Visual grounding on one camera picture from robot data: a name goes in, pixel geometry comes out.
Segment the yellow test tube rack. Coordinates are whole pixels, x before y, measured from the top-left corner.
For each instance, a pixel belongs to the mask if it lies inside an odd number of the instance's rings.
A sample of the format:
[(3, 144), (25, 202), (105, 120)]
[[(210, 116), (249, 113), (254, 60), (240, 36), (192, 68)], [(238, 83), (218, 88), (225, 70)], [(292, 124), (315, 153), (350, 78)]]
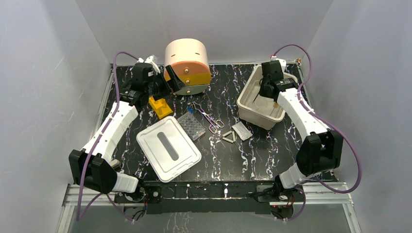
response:
[(173, 113), (173, 110), (164, 98), (155, 100), (154, 97), (149, 97), (149, 104), (159, 119), (163, 119)]

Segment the blue capped vial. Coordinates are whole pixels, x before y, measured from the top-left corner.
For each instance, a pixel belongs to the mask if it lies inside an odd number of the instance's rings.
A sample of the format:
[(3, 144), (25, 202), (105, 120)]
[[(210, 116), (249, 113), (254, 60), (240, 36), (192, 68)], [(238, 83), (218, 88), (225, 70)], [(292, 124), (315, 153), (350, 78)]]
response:
[(188, 112), (190, 112), (191, 114), (194, 113), (194, 110), (191, 107), (187, 107)]

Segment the white plastic bin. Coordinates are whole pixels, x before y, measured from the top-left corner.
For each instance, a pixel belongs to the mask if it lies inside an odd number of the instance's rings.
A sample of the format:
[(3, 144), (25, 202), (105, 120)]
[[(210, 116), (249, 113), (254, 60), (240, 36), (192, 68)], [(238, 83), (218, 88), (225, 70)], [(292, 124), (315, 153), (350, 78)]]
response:
[(274, 107), (273, 99), (258, 94), (262, 77), (261, 65), (255, 66), (237, 99), (237, 106), (240, 119), (271, 130), (276, 123), (283, 120), (286, 112), (280, 105)]

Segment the clear plastic tube rack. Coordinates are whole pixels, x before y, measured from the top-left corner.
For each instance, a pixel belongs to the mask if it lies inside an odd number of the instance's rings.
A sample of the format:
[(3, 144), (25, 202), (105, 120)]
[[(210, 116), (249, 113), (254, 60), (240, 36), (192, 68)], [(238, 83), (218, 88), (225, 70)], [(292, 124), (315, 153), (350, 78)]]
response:
[(179, 117), (177, 121), (193, 141), (197, 140), (206, 133), (205, 127), (201, 125), (201, 123), (191, 112), (186, 112), (184, 115)]

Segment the white clay pipe triangle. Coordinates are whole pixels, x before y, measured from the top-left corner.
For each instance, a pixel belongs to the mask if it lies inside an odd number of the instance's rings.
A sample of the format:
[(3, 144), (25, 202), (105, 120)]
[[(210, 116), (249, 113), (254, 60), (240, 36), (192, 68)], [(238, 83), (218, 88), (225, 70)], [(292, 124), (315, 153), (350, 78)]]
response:
[(228, 143), (235, 143), (236, 135), (234, 131), (228, 131), (222, 135), (222, 140)]

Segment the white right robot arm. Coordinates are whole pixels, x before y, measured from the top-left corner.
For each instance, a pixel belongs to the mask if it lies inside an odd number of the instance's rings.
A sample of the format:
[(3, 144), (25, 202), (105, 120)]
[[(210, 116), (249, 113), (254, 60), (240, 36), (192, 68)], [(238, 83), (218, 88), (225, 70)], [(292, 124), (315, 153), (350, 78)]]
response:
[(300, 96), (293, 78), (284, 78), (279, 61), (261, 64), (262, 80), (259, 95), (271, 98), (282, 107), (297, 128), (302, 145), (295, 163), (275, 179), (274, 196), (286, 201), (296, 185), (340, 165), (343, 137), (321, 120)]

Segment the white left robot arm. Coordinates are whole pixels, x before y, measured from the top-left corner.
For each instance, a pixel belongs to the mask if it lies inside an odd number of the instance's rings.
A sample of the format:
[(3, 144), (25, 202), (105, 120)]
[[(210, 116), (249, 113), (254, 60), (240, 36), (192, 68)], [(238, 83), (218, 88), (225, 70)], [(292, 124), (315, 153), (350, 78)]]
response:
[(131, 80), (120, 88), (116, 86), (116, 101), (96, 134), (81, 150), (69, 154), (69, 164), (74, 183), (97, 192), (125, 192), (133, 202), (143, 200), (145, 189), (139, 179), (115, 171), (112, 155), (129, 125), (149, 99), (159, 100), (185, 87), (171, 65), (157, 73), (148, 63), (136, 63)]

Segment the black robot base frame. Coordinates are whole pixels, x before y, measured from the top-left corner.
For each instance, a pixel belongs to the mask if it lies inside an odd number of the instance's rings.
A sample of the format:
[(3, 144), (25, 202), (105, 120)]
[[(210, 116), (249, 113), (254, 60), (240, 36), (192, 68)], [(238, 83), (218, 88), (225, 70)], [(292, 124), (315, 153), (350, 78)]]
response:
[(291, 217), (295, 204), (303, 202), (296, 189), (278, 191), (273, 181), (170, 182), (144, 181), (133, 194), (121, 193), (115, 202), (127, 207), (148, 204), (148, 213), (236, 213)]

